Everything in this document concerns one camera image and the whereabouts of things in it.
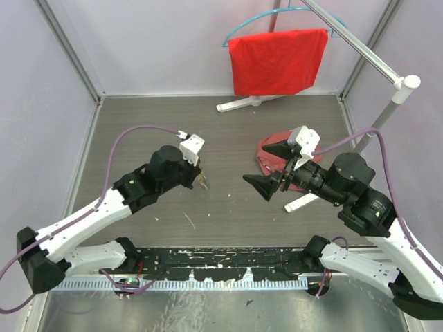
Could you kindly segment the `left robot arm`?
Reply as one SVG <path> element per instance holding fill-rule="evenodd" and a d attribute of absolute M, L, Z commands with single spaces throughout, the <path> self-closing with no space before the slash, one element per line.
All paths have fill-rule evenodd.
<path fill-rule="evenodd" d="M 200 143 L 183 141 L 178 147 L 164 145 L 149 163 L 125 174 L 96 201 L 53 225 L 34 231 L 26 227 L 17 233 L 19 264 L 34 294 L 45 293 L 66 277 L 98 271 L 133 273 L 139 253 L 127 237 L 98 246 L 80 243 L 108 225 L 125 219 L 171 189 L 188 189 L 201 173 Z"/>

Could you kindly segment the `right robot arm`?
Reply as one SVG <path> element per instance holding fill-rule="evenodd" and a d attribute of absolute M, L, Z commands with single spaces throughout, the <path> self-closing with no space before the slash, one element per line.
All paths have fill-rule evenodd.
<path fill-rule="evenodd" d="M 379 263 L 314 236 L 302 251 L 307 270 L 346 273 L 379 289 L 397 308 L 418 320 L 442 319 L 442 265 L 418 247 L 393 202 L 370 187 L 375 172 L 358 153 L 339 154 L 329 169 L 323 169 L 313 161 L 296 167 L 300 150 L 284 141 L 263 149 L 287 162 L 281 172 L 243 176 L 266 201 L 277 190 L 295 185 L 340 207 L 338 218 L 344 225 L 372 242 L 391 261 Z"/>

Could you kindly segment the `dark red crumpled shirt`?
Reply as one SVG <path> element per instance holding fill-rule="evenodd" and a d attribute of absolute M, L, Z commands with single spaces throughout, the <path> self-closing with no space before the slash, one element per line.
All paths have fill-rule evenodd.
<path fill-rule="evenodd" d="M 280 159 L 282 169 L 268 163 L 270 174 L 254 176 L 252 186 L 265 200 L 280 190 L 287 191 L 292 185 L 305 192 L 318 193 L 325 184 L 325 171 L 314 162 L 314 152 L 320 142 L 320 136 L 306 126 L 295 128 L 279 142 L 262 145 L 260 151 Z"/>

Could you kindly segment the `bright red cloth on hanger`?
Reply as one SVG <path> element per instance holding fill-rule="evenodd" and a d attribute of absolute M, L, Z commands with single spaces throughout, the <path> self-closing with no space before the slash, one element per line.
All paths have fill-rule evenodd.
<path fill-rule="evenodd" d="M 235 95 L 295 95 L 311 88 L 328 42 L 324 28 L 287 30 L 228 41 Z"/>

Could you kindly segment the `teal clothes hanger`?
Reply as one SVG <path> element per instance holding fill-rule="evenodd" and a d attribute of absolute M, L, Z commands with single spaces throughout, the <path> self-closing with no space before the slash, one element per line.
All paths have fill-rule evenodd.
<path fill-rule="evenodd" d="M 278 8 L 278 9 L 272 9 L 272 10 L 268 10 L 265 12 L 262 12 L 258 15 L 255 15 L 245 21 L 243 21 L 241 24 L 239 24 L 238 26 L 236 26 L 234 29 L 232 29 L 227 36 L 225 37 L 223 43 L 222 43 L 222 47 L 226 48 L 228 46 L 228 41 L 230 40 L 231 37 L 234 36 L 235 33 L 237 33 L 240 29 L 242 29 L 243 27 L 251 24 L 252 22 L 261 19 L 263 17 L 267 17 L 267 16 L 272 16 L 272 17 L 277 17 L 281 12 L 311 12 L 311 9 L 308 8 L 307 6 L 299 6 L 299 7 L 286 7 L 286 8 Z"/>

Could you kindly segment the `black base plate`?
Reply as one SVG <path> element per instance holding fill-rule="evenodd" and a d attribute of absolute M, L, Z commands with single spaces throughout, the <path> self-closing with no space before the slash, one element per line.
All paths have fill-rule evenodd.
<path fill-rule="evenodd" d="M 251 273 L 254 281 L 288 281 L 303 273 L 322 273 L 323 266 L 294 247 L 146 247 L 136 249 L 134 262 L 105 271 L 138 273 L 145 280 L 238 281 Z"/>

